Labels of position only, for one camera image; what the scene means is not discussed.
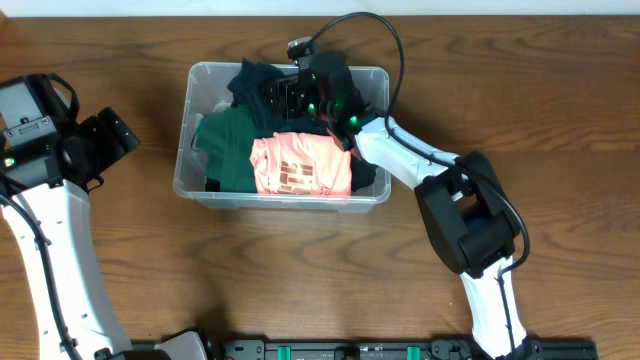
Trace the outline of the dark teal shirt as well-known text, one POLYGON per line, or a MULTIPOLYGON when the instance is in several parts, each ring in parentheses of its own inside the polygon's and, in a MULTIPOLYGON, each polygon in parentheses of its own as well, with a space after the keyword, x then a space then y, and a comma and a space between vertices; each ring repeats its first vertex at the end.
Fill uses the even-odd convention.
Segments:
POLYGON ((239 73, 228 83, 233 95, 233 107, 246 106, 252 116, 255 138, 271 137, 275 132, 294 132, 295 123, 272 112, 270 101, 261 87, 284 77, 284 73, 270 65, 242 59, 239 73))

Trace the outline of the pink printed t-shirt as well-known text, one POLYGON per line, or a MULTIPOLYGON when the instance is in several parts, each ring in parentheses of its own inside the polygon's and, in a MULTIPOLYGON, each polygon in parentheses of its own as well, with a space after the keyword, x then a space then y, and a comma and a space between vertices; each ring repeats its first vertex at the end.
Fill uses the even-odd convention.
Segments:
POLYGON ((351 154, 329 136, 275 133, 253 142, 250 162, 261 195, 348 196, 351 154))

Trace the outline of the dark green garment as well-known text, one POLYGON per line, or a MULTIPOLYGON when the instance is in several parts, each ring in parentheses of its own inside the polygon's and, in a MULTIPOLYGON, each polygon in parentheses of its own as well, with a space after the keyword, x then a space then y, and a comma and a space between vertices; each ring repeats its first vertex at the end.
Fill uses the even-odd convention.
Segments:
POLYGON ((258 130, 248 106, 229 107, 203 117, 194 134, 194 148, 207 155, 207 192, 256 193, 250 161, 255 139, 271 137, 273 129, 258 130))

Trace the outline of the clear plastic storage container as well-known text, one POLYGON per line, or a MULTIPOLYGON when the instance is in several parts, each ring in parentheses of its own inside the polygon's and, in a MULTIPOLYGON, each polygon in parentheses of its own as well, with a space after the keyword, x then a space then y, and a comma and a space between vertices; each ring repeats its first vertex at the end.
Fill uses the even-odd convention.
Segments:
POLYGON ((222 112, 231 105, 233 96, 227 85, 240 69, 239 63, 225 62, 199 62, 191 67, 173 177, 173 189, 177 195, 212 209, 275 208, 349 213, 367 213, 389 198, 391 174, 382 168, 376 170, 372 185, 349 197, 207 192, 207 155, 195 149, 191 142, 203 116, 222 112))

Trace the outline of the black pants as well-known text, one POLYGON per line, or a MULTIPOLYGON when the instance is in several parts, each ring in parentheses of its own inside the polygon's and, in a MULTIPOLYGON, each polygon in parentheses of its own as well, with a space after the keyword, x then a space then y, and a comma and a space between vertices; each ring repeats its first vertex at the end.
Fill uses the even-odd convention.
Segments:
MULTIPOLYGON (((294 133, 307 133, 330 137, 324 122, 317 118, 302 117, 290 122, 295 123, 296 130, 294 133)), ((351 194, 359 189, 372 185, 376 177, 376 167, 364 162, 353 154, 351 154, 351 172, 351 194)))

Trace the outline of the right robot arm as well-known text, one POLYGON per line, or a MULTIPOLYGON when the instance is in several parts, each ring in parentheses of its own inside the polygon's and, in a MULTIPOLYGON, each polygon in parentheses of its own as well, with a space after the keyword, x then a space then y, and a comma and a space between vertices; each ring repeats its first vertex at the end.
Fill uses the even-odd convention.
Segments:
POLYGON ((272 113, 313 115, 346 150, 356 150, 414 191, 434 251, 462 280, 475 343, 491 359, 516 359, 527 338, 518 317, 514 240, 528 235, 489 161, 437 149, 366 101, 341 52, 305 54, 298 70, 259 86, 272 113))

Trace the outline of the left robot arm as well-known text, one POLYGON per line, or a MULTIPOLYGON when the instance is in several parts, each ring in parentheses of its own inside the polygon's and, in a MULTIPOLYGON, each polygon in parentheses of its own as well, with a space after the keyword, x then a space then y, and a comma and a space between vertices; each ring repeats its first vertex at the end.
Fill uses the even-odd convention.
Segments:
POLYGON ((199 334, 135 347, 106 294, 89 225, 88 195, 67 181, 43 181, 3 208, 25 264, 42 359, 206 360, 199 334))

